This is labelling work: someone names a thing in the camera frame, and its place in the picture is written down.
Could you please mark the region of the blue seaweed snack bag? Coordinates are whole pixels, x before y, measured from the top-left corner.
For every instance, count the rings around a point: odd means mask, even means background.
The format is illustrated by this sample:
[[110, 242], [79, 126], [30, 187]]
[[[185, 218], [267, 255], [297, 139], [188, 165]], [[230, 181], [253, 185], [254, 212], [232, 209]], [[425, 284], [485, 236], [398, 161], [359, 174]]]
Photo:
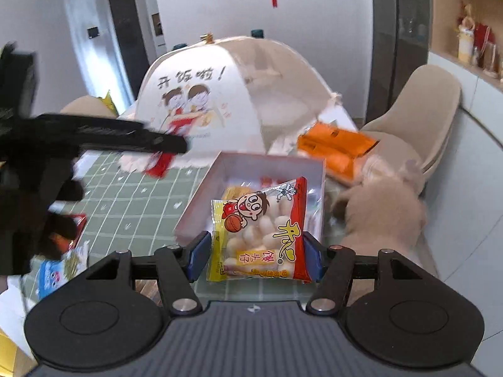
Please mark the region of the blue seaweed snack bag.
[[38, 273], [37, 297], [42, 300], [88, 268], [89, 242], [70, 249], [60, 260], [44, 260]]

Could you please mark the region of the red chicken snack packet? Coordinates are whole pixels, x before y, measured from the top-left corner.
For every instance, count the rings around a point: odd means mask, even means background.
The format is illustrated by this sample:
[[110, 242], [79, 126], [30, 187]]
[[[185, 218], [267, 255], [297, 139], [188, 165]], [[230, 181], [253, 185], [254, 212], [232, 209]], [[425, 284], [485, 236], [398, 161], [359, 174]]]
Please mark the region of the red chicken snack packet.
[[87, 224], [85, 214], [52, 216], [49, 225], [49, 239], [63, 254], [74, 249]]

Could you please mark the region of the yellow red candy packet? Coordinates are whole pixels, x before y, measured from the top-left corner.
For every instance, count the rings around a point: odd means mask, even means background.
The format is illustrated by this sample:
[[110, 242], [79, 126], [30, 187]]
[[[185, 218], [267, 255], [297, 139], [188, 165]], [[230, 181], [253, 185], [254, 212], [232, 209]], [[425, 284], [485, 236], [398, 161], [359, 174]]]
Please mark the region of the yellow red candy packet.
[[212, 207], [212, 253], [206, 280], [224, 282], [241, 278], [277, 278], [310, 282], [303, 246], [307, 181], [295, 180], [290, 214], [265, 224], [272, 229], [249, 227], [246, 215], [230, 214], [227, 203], [215, 200]]

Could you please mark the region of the beige chair at left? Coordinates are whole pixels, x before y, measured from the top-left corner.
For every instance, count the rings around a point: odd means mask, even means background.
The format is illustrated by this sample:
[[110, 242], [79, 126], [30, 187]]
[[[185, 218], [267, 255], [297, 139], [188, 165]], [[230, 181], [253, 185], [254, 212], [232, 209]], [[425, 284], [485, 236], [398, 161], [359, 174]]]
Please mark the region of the beige chair at left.
[[60, 113], [89, 117], [117, 117], [117, 114], [109, 109], [101, 99], [94, 96], [81, 96], [76, 98], [74, 101], [64, 106]]

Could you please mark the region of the beige chair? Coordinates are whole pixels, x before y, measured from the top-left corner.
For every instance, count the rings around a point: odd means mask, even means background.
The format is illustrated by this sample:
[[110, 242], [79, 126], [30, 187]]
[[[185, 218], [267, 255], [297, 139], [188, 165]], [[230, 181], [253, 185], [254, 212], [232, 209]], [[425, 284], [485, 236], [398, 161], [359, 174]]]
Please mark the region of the beige chair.
[[397, 173], [415, 162], [422, 173], [416, 192], [423, 192], [447, 147], [460, 95], [451, 73], [434, 65], [417, 68], [389, 111], [362, 127], [363, 134], [377, 140], [369, 156]]
[[94, 96], [81, 96], [76, 98], [74, 101], [64, 106], [60, 113], [89, 117], [117, 117], [117, 114], [109, 109], [101, 99]]

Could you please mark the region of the brown teddy bear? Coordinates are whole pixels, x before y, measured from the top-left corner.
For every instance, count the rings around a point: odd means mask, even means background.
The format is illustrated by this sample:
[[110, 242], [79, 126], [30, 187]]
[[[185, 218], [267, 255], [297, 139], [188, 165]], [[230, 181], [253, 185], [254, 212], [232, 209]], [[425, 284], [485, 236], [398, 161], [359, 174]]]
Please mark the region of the brown teddy bear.
[[424, 185], [414, 160], [395, 169], [382, 157], [367, 158], [358, 183], [340, 192], [333, 207], [333, 215], [345, 221], [340, 243], [359, 255], [393, 249], [412, 260], [426, 223], [426, 206], [419, 198]]

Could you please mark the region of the orange snack bag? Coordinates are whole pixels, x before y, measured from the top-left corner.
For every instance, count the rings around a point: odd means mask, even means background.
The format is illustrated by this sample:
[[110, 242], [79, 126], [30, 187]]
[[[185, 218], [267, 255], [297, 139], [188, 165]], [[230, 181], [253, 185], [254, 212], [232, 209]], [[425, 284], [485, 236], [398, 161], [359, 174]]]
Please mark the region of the orange snack bag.
[[322, 159], [326, 172], [334, 180], [352, 186], [364, 157], [378, 144], [365, 134], [316, 122], [297, 137], [297, 150]]

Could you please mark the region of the pink cardboard box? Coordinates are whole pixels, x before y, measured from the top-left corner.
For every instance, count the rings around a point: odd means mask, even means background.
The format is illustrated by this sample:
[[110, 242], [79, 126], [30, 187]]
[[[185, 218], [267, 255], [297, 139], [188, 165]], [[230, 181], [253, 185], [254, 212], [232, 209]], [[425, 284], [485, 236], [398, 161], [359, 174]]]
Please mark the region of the pink cardboard box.
[[253, 153], [220, 153], [196, 187], [176, 224], [174, 236], [186, 246], [200, 232], [211, 231], [215, 200], [229, 205], [230, 214], [246, 215], [249, 227], [271, 230], [271, 221], [290, 214], [300, 194], [295, 180], [307, 181], [303, 229], [317, 240], [323, 234], [325, 164], [304, 157], [266, 156]]

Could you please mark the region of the white mesh food cover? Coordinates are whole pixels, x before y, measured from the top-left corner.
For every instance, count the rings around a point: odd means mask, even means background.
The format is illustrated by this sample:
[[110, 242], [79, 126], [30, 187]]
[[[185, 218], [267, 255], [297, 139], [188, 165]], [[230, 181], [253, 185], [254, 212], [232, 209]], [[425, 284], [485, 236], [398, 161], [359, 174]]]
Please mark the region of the white mesh food cover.
[[200, 42], [160, 56], [128, 117], [179, 133], [181, 162], [221, 151], [287, 154], [320, 121], [355, 129], [334, 92], [297, 51], [254, 37]]

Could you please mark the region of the yellow white jar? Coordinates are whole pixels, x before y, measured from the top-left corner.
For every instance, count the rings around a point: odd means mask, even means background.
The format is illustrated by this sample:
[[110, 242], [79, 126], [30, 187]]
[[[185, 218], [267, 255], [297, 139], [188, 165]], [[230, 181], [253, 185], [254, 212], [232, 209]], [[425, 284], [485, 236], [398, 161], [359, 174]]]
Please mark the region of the yellow white jar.
[[472, 60], [474, 31], [472, 31], [472, 29], [460, 27], [458, 39], [458, 60], [468, 64]]

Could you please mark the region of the dark glass cabinet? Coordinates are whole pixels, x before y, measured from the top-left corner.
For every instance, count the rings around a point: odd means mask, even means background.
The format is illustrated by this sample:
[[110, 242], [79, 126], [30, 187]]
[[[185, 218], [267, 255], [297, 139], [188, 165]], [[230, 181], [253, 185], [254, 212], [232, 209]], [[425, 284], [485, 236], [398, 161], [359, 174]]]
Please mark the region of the dark glass cabinet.
[[431, 0], [373, 0], [373, 55], [366, 121], [384, 115], [427, 61]]

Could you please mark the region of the wooden wall shelf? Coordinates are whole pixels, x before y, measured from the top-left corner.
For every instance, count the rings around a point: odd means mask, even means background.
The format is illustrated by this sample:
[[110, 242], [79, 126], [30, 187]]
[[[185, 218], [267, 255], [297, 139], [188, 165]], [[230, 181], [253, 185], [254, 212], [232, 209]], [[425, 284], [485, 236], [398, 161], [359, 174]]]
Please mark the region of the wooden wall shelf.
[[[459, 58], [472, 33], [479, 59]], [[502, 0], [431, 0], [430, 51], [502, 89]]]

